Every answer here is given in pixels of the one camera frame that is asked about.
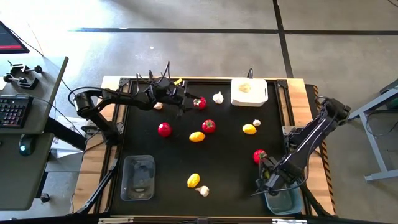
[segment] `gray metal stand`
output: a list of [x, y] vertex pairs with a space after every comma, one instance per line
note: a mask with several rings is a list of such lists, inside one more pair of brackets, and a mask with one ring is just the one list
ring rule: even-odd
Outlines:
[[379, 164], [381, 172], [371, 175], [365, 176], [365, 181], [369, 182], [372, 180], [380, 180], [391, 177], [398, 177], [398, 170], [389, 170], [391, 167], [389, 159], [384, 159], [388, 155], [386, 155], [385, 151], [380, 151], [379, 146], [376, 142], [376, 137], [374, 137], [368, 130], [372, 131], [370, 127], [366, 127], [368, 123], [368, 115], [372, 111], [377, 108], [385, 105], [388, 101], [393, 100], [398, 97], [398, 89], [391, 88], [390, 90], [385, 91], [382, 95], [378, 96], [376, 99], [370, 101], [368, 104], [362, 106], [360, 109], [354, 111], [349, 116], [349, 120], [353, 120], [356, 118], [361, 118], [361, 122], [365, 128], [365, 133], [368, 136], [369, 142], [371, 143], [371, 147], [374, 155], [376, 156], [377, 163]]

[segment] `gray desk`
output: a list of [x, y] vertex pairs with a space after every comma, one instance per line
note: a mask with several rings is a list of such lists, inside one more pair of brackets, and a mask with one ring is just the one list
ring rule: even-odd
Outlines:
[[[29, 68], [40, 65], [43, 74], [32, 72], [39, 79], [39, 84], [34, 90], [24, 90], [19, 88], [16, 83], [7, 83], [6, 87], [0, 91], [0, 95], [15, 95], [16, 93], [28, 93], [53, 103], [57, 94], [63, 73], [68, 63], [68, 57], [41, 57], [39, 54], [14, 54], [0, 55], [0, 76], [10, 72], [11, 63], [24, 63]], [[47, 122], [51, 110], [51, 105], [41, 100], [33, 99], [32, 108], [29, 112], [25, 126], [22, 129], [0, 128], [0, 134], [41, 134]]]
[[0, 210], [28, 210], [39, 189], [54, 135], [36, 138], [30, 156], [19, 154], [19, 134], [0, 135]]

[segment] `computer mouse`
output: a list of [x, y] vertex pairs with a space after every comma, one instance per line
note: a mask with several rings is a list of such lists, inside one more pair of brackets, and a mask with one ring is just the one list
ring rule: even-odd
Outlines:
[[18, 142], [19, 153], [23, 156], [29, 156], [35, 151], [36, 136], [32, 134], [22, 134]]

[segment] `wooden table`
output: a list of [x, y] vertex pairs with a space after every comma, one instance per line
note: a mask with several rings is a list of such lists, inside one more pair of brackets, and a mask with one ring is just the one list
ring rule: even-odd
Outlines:
[[[102, 88], [109, 88], [111, 90], [117, 90], [119, 88], [120, 78], [133, 78], [133, 77], [115, 77], [115, 76], [105, 76], [102, 82]], [[217, 79], [230, 79], [225, 77], [217, 77]], [[289, 97], [290, 103], [292, 105], [292, 111], [294, 116], [294, 121], [296, 126], [305, 126], [312, 120], [312, 115], [310, 111], [310, 105], [308, 103], [307, 92], [305, 89], [304, 80], [294, 78], [287, 79], [287, 84], [289, 87]], [[287, 116], [287, 108], [285, 102], [285, 96], [282, 89], [280, 89], [280, 100], [282, 103], [282, 109], [284, 112], [285, 123], [289, 123], [289, 117]], [[114, 111], [114, 105], [108, 105], [104, 108], [101, 114], [108, 120], [112, 120], [112, 115]], [[118, 114], [118, 122], [122, 121], [124, 106], [121, 106]], [[88, 142], [87, 147], [94, 146], [102, 141], [100, 134], [97, 134]], [[101, 169], [103, 166], [104, 156], [105, 156], [105, 145], [94, 147], [87, 151], [84, 155], [83, 162], [80, 168], [80, 174], [78, 182], [76, 184], [75, 195], [73, 197], [73, 206], [75, 210], [78, 210], [83, 204], [88, 200], [91, 194], [95, 191], [100, 182]], [[109, 165], [112, 164], [112, 159], [114, 158], [114, 153], [116, 152], [116, 146], [112, 148], [111, 160]], [[323, 153], [327, 155], [326, 149], [323, 149]], [[327, 179], [325, 174], [325, 168], [328, 170], [327, 163], [323, 163], [321, 157], [317, 154], [312, 154], [310, 158], [310, 176], [307, 180], [308, 188], [314, 194], [315, 198], [322, 204], [323, 208], [331, 214], [334, 212], [334, 203], [332, 203], [333, 192], [331, 189], [330, 178]], [[100, 212], [103, 212], [106, 207], [106, 201], [109, 194], [109, 184], [104, 189]]]

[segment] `keyboard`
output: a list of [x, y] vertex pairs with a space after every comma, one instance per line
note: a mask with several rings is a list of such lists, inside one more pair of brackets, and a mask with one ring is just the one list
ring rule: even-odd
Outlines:
[[23, 128], [32, 101], [30, 96], [0, 95], [0, 128]]

